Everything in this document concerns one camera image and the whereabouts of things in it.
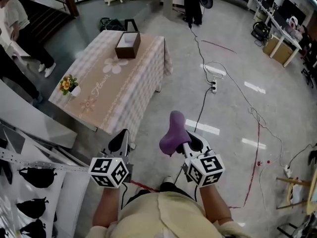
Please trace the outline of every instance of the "potted plant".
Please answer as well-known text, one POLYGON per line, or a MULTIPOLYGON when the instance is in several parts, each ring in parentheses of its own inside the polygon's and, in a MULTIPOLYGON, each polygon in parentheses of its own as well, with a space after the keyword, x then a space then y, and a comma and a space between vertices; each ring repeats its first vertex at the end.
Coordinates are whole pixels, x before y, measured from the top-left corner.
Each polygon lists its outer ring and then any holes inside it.
POLYGON ((72 95, 77 96, 80 93, 80 87, 78 86, 77 78, 73 78, 72 75, 65 76, 59 84, 60 91, 63 95, 70 92, 72 95))

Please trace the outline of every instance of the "flower pot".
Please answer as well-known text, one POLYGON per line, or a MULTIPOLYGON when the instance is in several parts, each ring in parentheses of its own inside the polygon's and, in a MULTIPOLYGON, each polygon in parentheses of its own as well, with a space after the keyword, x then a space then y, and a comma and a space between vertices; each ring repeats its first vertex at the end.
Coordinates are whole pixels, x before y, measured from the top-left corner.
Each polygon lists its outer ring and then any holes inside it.
POLYGON ((78 96, 78 94, 80 94, 80 91, 81 91, 81 89, 80 89, 80 87, 79 86, 76 86, 76 87, 74 87, 74 88, 72 88, 72 89, 70 89, 69 90, 69 92, 71 93, 71 95, 72 96, 78 96))

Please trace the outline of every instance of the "purple object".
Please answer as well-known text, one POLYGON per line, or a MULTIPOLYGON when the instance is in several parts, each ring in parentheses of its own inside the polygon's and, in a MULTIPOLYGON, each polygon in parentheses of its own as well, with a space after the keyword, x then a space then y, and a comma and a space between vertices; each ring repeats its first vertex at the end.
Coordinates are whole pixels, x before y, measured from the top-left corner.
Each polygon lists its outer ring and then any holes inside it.
POLYGON ((159 142, 161 151, 164 154, 172 156, 179 145, 191 141, 185 129, 185 117, 183 113, 172 111, 169 116, 169 130, 159 142))

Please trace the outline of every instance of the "person's arm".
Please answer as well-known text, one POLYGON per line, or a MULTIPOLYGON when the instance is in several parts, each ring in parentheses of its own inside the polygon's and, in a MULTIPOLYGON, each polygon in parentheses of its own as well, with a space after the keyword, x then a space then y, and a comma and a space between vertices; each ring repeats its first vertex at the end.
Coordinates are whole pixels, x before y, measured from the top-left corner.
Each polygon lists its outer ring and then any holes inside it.
POLYGON ((20 31, 19 31, 19 24, 18 24, 18 21, 15 21, 12 25, 13 27, 13 32, 11 34, 11 40, 13 41, 17 41, 17 39, 19 38, 19 35, 20 35, 20 31))
POLYGON ((93 217, 93 227, 108 228, 112 222, 118 220, 120 189, 104 188, 99 205, 93 217))
POLYGON ((206 218, 211 223, 218 221, 219 225, 222 225, 233 221, 229 207, 219 195, 214 185, 201 187, 200 195, 203 200, 206 218))

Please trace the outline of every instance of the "cardboard box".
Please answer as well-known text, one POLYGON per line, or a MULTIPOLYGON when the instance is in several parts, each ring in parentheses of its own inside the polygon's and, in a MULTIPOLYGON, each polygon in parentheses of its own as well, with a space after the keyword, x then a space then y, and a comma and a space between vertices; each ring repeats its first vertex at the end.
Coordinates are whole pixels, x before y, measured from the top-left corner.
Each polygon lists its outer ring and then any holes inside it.
POLYGON ((115 46, 117 57, 119 59, 135 58, 137 56, 140 43, 140 32, 124 32, 115 46))
MULTIPOLYGON (((263 52, 268 56, 271 54, 275 46, 277 45, 279 39, 272 35, 272 38, 269 39, 265 47, 263 48, 263 52)), ((280 64, 285 64, 285 62, 289 59, 289 57, 293 54, 292 49, 287 46, 285 43, 282 43, 278 50, 273 55, 273 59, 278 61, 280 64)))

